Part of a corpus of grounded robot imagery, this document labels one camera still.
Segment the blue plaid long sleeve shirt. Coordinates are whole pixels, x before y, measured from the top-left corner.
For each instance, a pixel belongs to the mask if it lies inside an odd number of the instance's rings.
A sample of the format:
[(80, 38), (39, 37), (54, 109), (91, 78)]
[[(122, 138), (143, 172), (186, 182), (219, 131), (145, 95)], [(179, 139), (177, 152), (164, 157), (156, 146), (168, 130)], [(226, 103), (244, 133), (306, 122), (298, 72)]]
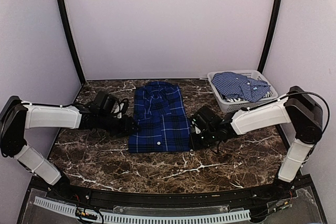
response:
[(188, 152), (191, 126), (177, 84), (154, 81), (134, 93), (133, 118), (139, 131), (130, 135), (130, 153)]

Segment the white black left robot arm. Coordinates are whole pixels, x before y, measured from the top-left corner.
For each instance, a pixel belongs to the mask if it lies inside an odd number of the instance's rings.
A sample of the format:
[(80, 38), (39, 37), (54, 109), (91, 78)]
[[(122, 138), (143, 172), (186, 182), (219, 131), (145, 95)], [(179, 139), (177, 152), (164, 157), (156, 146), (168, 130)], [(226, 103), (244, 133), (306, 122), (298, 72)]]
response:
[(1, 154), (17, 160), (32, 174), (53, 187), (63, 201), (74, 197), (67, 176), (37, 148), (33, 134), (42, 140), (47, 133), (60, 129), (104, 130), (114, 137), (135, 133), (139, 127), (126, 114), (128, 99), (118, 101), (112, 95), (100, 92), (86, 104), (53, 105), (32, 103), (11, 96), (1, 111)]

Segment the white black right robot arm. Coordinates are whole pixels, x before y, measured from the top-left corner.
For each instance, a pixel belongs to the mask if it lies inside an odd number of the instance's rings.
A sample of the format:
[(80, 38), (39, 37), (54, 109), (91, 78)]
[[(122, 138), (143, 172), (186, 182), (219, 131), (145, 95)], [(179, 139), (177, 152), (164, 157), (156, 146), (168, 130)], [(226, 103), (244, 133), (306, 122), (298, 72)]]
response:
[(276, 175), (276, 182), (268, 188), (273, 200), (280, 199), (307, 162), (317, 143), (322, 139), (330, 121), (327, 101), (314, 92), (293, 86), (284, 95), (254, 107), (242, 107), (223, 118), (207, 106), (191, 116), (190, 148), (202, 150), (249, 132), (275, 126), (286, 135), (287, 154)]

